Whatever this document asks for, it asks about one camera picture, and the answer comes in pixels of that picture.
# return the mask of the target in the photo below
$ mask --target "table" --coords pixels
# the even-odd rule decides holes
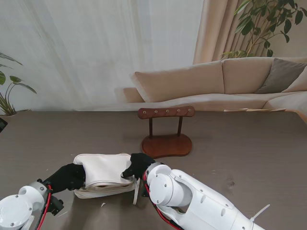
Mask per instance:
[[[153,132],[176,132],[178,118],[157,118]],[[307,125],[292,112],[196,112],[184,118],[188,156],[162,158],[226,196],[267,230],[304,229],[307,213]],[[0,196],[45,179],[82,153],[138,152],[148,121],[136,112],[23,112],[0,133]],[[147,198],[133,192],[81,200],[56,194],[65,208],[47,215],[43,230],[172,229]]]

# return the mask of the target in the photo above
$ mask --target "red cable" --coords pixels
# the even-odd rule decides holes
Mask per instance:
[[[45,208],[45,212],[44,212],[44,215],[42,217],[42,220],[39,223],[39,226],[37,227],[37,230],[40,230],[41,226],[43,225],[44,219],[46,217],[46,213],[48,211],[48,207],[50,205],[50,200],[51,200],[51,192],[49,192],[49,194],[48,194],[48,200],[47,200],[47,205],[46,205],[46,208]]]
[[[143,180],[144,180],[144,182],[145,182],[144,185],[145,185],[145,188],[146,188],[146,190],[147,190],[147,193],[149,194],[149,188],[148,188],[148,184],[147,184],[147,182],[146,182],[145,173],[143,174]],[[162,214],[162,212],[158,209],[158,207],[157,207],[156,204],[154,204],[152,201],[151,201],[151,203],[153,204],[153,206],[154,206],[155,210],[157,211],[157,213],[159,214],[159,216],[160,216],[167,224],[169,224],[170,226],[172,226],[174,229],[182,230],[182,229],[176,227],[175,225],[173,225],[167,218],[165,218],[165,216],[164,216],[164,215]]]

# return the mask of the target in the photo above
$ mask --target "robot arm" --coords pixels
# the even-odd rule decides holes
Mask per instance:
[[[226,197],[183,171],[172,170],[158,162],[147,164],[147,167],[143,179],[149,186],[151,201],[164,216],[182,229],[264,230],[253,220],[265,209],[248,219]],[[131,158],[131,166],[123,172],[123,176],[129,171],[131,174],[133,170],[140,175],[140,166],[134,164]],[[173,208],[186,206],[189,207],[185,213]]]
[[[55,216],[64,206],[61,200],[51,194],[65,189],[79,189],[84,183],[83,166],[68,164],[45,181],[38,179],[22,187],[18,194],[0,201],[0,230],[28,230],[34,220],[33,212],[41,212],[41,217],[47,212]],[[39,220],[35,229],[40,228],[40,222]]]

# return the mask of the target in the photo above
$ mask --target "wooden base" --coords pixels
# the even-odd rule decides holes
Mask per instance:
[[[141,143],[144,153],[153,159],[160,157],[183,157],[192,150],[192,141],[184,134],[145,137]]]

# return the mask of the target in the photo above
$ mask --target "gray cushion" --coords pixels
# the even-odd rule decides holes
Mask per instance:
[[[296,63],[274,58],[269,76],[255,93],[276,93],[287,89],[306,66],[307,63]]]

